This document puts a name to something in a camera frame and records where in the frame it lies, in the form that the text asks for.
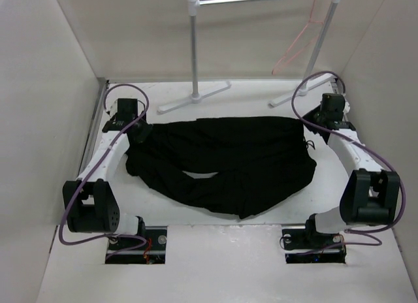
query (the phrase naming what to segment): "metal frame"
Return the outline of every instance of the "metal frame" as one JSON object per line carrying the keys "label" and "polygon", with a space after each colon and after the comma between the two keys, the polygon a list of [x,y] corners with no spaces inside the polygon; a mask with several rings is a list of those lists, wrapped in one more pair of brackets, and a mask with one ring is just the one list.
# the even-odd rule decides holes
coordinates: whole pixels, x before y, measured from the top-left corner
{"label": "metal frame", "polygon": [[[189,97],[185,99],[181,99],[179,101],[174,101],[172,103],[160,106],[158,108],[159,114],[165,114],[172,110],[176,110],[180,107],[189,105],[189,104],[197,104],[200,103],[206,97],[215,95],[222,91],[225,91],[231,87],[231,83],[226,81],[225,86],[218,86],[217,88],[212,88],[208,91],[199,93],[199,78],[198,78],[198,68],[197,68],[197,42],[196,42],[196,17],[197,17],[197,9],[199,7],[204,6],[212,6],[212,5],[223,5],[229,3],[246,3],[252,1],[268,1],[268,0],[207,0],[207,1],[200,1],[200,0],[187,0],[188,2],[188,9],[189,9],[189,16],[190,16],[190,35],[191,35],[191,74],[192,74],[192,86],[193,91]],[[325,40],[325,35],[327,34],[329,25],[331,23],[332,17],[334,16],[336,7],[340,0],[332,0],[332,3],[329,7],[327,17],[325,18],[324,24],[322,26],[321,32],[319,34],[319,38],[315,45],[315,48],[312,52],[311,59],[308,63],[308,66],[305,71],[305,77],[309,76],[312,73],[312,69],[314,68],[315,62],[318,58],[319,51],[321,50],[322,43]],[[298,95],[304,96],[308,93],[310,89],[316,88],[318,85],[315,85],[312,88],[302,88]],[[288,101],[288,99],[276,99],[270,101],[269,104],[271,106],[278,106],[279,104]]]}
{"label": "metal frame", "polygon": [[83,156],[77,174],[80,174],[87,167],[90,159],[93,157],[94,145],[96,143],[97,135],[99,134],[99,126],[103,115],[103,99],[105,97],[104,95],[106,90],[109,87],[109,81],[105,78],[97,78],[97,81],[99,82],[99,91],[97,93],[93,115],[91,116],[89,132],[86,138],[86,145],[84,146]]}

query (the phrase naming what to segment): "black cloth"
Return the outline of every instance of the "black cloth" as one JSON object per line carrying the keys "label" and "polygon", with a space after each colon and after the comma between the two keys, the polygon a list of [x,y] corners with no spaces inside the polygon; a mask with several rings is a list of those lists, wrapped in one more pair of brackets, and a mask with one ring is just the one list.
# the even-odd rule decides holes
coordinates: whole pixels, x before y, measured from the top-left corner
{"label": "black cloth", "polygon": [[[126,169],[152,189],[186,205],[241,219],[259,214],[306,187],[316,162],[300,120],[283,117],[205,118],[154,124],[131,145]],[[217,172],[194,179],[187,172]]]}

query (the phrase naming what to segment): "white floor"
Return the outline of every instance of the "white floor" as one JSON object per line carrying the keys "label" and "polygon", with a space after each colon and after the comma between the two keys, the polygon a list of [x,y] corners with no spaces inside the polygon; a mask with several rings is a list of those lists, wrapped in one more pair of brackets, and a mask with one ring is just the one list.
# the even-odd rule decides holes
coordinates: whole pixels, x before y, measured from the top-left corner
{"label": "white floor", "polygon": [[[201,82],[201,88],[209,88],[215,82]],[[189,105],[165,115],[157,115],[160,104],[175,98],[185,97],[191,91],[190,82],[137,84],[150,97],[151,108],[147,115],[150,123],[195,120],[207,117],[225,116],[289,116],[295,117],[290,103],[277,108],[268,108],[267,102],[281,91],[294,88],[297,83],[273,80],[234,81],[231,89],[203,100],[200,104]],[[321,101],[322,93],[332,91],[325,84],[308,96],[297,98],[301,114],[310,111]],[[134,89],[118,88],[109,95],[108,106],[117,97],[140,97]],[[109,119],[103,113],[101,127]],[[154,225],[233,225],[263,223],[302,223],[313,213],[325,212],[339,204],[348,180],[347,174],[334,152],[325,145],[322,138],[306,130],[306,139],[313,140],[316,150],[310,155],[317,161],[313,182],[291,198],[271,210],[240,221],[238,216],[214,214],[203,208],[184,206],[149,189],[140,178],[128,175],[124,159],[111,182],[112,190],[123,212],[140,215],[149,226]]]}
{"label": "white floor", "polygon": [[[202,83],[210,87],[211,82]],[[221,116],[292,116],[289,104],[266,103],[295,83],[234,81],[233,87],[198,105],[163,116],[159,104],[187,95],[190,83],[141,84],[152,102],[149,122]],[[297,99],[303,114],[330,91],[324,85]],[[130,89],[116,97],[139,97]],[[123,211],[141,215],[147,225],[169,225],[165,265],[104,265],[106,240],[74,247],[56,239],[38,303],[114,302],[417,302],[391,231],[379,234],[378,248],[349,246],[347,264],[286,264],[278,223],[301,223],[314,212],[338,205],[347,176],[334,153],[317,136],[310,150],[318,166],[313,182],[275,208],[244,221],[235,216],[182,206],[130,177],[124,163],[112,182]],[[69,240],[85,237],[71,234]],[[361,241],[356,236],[346,240]]]}

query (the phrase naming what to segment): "purple cable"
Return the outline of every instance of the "purple cable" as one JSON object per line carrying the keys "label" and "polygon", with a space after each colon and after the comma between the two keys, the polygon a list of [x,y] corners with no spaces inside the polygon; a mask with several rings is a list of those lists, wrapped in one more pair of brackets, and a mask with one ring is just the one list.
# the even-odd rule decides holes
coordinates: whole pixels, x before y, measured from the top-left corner
{"label": "purple cable", "polygon": [[324,251],[326,249],[333,249],[334,247],[337,246],[381,246],[383,244],[383,242],[379,239],[376,238],[375,236],[372,236],[371,234],[367,234],[367,233],[355,233],[358,234],[360,236],[366,236],[368,238],[371,238],[373,240],[375,240],[377,243],[366,243],[366,242],[337,242],[334,244],[330,244],[329,246],[325,246],[322,249],[313,249],[311,251],[307,251],[304,253],[297,253],[297,255],[311,255],[311,254],[316,254],[318,252]]}
{"label": "purple cable", "polygon": [[64,240],[64,237],[63,237],[63,229],[64,229],[64,226],[65,226],[65,222],[67,220],[68,214],[69,214],[69,212],[71,210],[71,207],[73,206],[73,204],[74,204],[74,202],[75,202],[78,194],[81,192],[82,188],[85,186],[85,184],[90,179],[90,177],[93,175],[93,173],[96,171],[96,169],[101,165],[101,163],[104,161],[104,159],[106,158],[106,156],[110,153],[110,150],[112,149],[112,147],[116,143],[116,141],[119,139],[119,137],[122,134],[124,134],[126,132],[126,130],[128,130],[135,123],[137,123],[142,117],[144,117],[144,115],[146,114],[146,112],[148,111],[148,109],[150,107],[150,100],[149,100],[148,96],[140,88],[138,88],[137,86],[133,86],[132,84],[118,84],[118,85],[116,85],[116,86],[108,89],[106,91],[106,93],[105,93],[104,101],[103,101],[103,105],[104,105],[104,110],[105,111],[106,111],[106,98],[107,98],[108,94],[111,91],[113,91],[114,89],[119,88],[121,86],[129,86],[129,87],[134,88],[134,89],[137,89],[139,92],[141,92],[141,94],[143,94],[143,96],[145,97],[146,106],[145,106],[144,110],[142,111],[142,113],[137,118],[135,118],[131,123],[128,123],[115,136],[115,138],[111,141],[111,143],[109,144],[108,149],[105,151],[105,153],[103,154],[103,156],[99,159],[99,161],[97,162],[97,164],[89,171],[89,173],[87,174],[87,176],[82,180],[82,182],[77,187],[77,189],[74,192],[74,194],[72,195],[71,200],[69,201],[69,203],[67,205],[67,208],[64,211],[64,214],[63,214],[63,217],[61,218],[61,223],[59,224],[59,229],[58,229],[58,238],[59,238],[59,241],[62,244],[64,244],[65,246],[75,246],[75,245],[78,245],[78,244],[86,243],[86,242],[93,241],[93,240],[100,239],[100,238],[110,238],[110,237],[117,237],[117,236],[120,236],[122,238],[134,238],[134,239],[137,239],[137,240],[140,240],[141,241],[141,243],[139,245],[133,246],[133,247],[127,247],[125,249],[118,250],[118,251],[116,251],[116,252],[108,255],[106,257],[106,259],[108,259],[109,257],[111,257],[111,256],[113,256],[113,255],[115,255],[117,253],[120,253],[122,251],[129,251],[129,250],[136,249],[138,247],[144,246],[147,243],[147,241],[143,237],[141,237],[141,236],[135,236],[135,235],[130,235],[130,234],[119,234],[119,235],[117,235],[117,234],[101,234],[99,236],[94,236],[94,237],[87,238],[87,239],[84,239],[84,240],[68,242],[68,241],[65,241]]}
{"label": "purple cable", "polygon": [[[292,96],[292,100],[291,100],[291,105],[292,105],[292,110],[295,113],[296,117],[299,118],[299,120],[301,122],[303,122],[305,125],[309,125],[311,127],[316,128],[317,130],[320,131],[324,131],[327,133],[330,133],[332,135],[336,135],[339,136],[340,138],[343,138],[344,140],[356,145],[358,148],[364,150],[365,152],[369,153],[370,155],[374,156],[375,158],[379,159],[383,164],[385,164],[391,171],[396,172],[396,170],[394,169],[394,167],[382,156],[380,156],[378,153],[376,153],[374,150],[371,150],[370,148],[368,148],[367,146],[364,146],[356,141],[354,141],[353,139],[349,138],[348,136],[345,136],[337,131],[333,131],[333,130],[329,130],[327,128],[321,127],[319,125],[316,125],[308,120],[303,119],[303,117],[296,111],[295,108],[295,98],[296,95],[298,93],[298,91],[301,89],[301,87],[310,79],[312,79],[313,77],[316,76],[320,76],[322,74],[325,73],[329,73],[332,74],[333,76],[335,76],[343,85],[343,92],[346,92],[346,85],[344,84],[344,81],[340,78],[340,76],[338,76],[335,72],[332,71],[320,71],[314,74],[311,74],[310,76],[308,76],[307,78],[303,79],[303,81],[297,86],[293,96]],[[393,226],[395,226],[400,219],[402,218],[402,216],[404,215],[405,212],[405,207],[406,207],[406,190],[405,190],[405,186],[404,183],[402,182],[402,180],[400,180],[400,192],[401,192],[401,205],[400,205],[400,210],[399,213],[397,215],[397,217],[395,218],[395,220],[391,223],[388,224],[382,228],[378,228],[378,229],[374,229],[374,230],[366,230],[366,231],[359,231],[359,230],[352,230],[352,229],[348,229],[345,232],[346,233],[350,233],[350,234],[359,234],[359,235],[363,235],[363,236],[367,236],[369,238],[372,238],[374,240],[377,241],[376,244],[370,244],[370,243],[360,243],[360,242],[339,242],[339,243],[335,243],[332,244],[330,246],[324,247],[323,249],[318,249],[318,250],[312,250],[309,252],[305,252],[305,253],[299,253],[299,255],[309,255],[312,253],[317,253],[318,251],[323,251],[325,249],[330,249],[336,246],[340,246],[340,245],[357,245],[357,246],[380,246],[382,245],[381,240],[379,240],[378,238],[376,238],[375,236],[371,236],[369,235],[370,233],[377,233],[377,232],[382,232],[382,231],[386,231],[387,229],[392,228]]]}

